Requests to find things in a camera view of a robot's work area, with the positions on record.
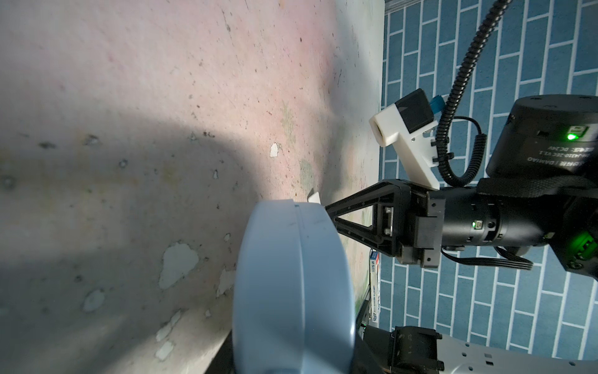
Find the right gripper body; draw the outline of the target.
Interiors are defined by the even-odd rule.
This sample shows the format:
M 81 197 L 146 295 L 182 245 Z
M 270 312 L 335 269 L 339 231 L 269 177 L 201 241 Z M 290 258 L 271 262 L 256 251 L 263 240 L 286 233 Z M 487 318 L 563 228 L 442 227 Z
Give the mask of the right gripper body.
M 405 224 L 399 237 L 400 263 L 438 268 L 441 260 L 445 196 L 441 191 L 408 184 L 411 188 Z

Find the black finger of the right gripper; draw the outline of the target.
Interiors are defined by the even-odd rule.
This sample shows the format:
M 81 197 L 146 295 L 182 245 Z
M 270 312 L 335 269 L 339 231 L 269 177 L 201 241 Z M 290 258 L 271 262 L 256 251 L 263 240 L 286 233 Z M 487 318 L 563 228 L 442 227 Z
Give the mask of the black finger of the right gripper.
M 383 180 L 325 207 L 336 230 L 388 257 L 401 257 L 411 186 Z

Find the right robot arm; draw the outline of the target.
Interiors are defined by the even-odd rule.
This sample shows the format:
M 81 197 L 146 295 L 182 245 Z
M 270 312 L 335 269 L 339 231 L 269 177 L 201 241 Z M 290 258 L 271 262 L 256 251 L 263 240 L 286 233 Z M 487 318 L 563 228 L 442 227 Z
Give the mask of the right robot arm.
M 597 99 L 549 94 L 518 99 L 478 179 L 487 144 L 475 138 L 462 175 L 450 166 L 449 131 L 479 57 L 505 11 L 496 1 L 468 48 L 447 98 L 415 90 L 371 118 L 406 179 L 386 179 L 328 205 L 336 230 L 404 265 L 436 268 L 467 246 L 496 258 L 459 264 L 528 271 L 524 253 L 550 246 L 563 268 L 597 276 Z

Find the light blue alarm clock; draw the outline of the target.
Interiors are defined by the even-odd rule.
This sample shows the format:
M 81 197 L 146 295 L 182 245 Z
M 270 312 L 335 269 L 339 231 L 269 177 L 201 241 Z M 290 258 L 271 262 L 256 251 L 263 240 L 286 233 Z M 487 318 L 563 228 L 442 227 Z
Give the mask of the light blue alarm clock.
M 239 373 L 347 373 L 355 301 L 347 256 L 325 208 L 263 201 L 239 252 L 233 349 Z

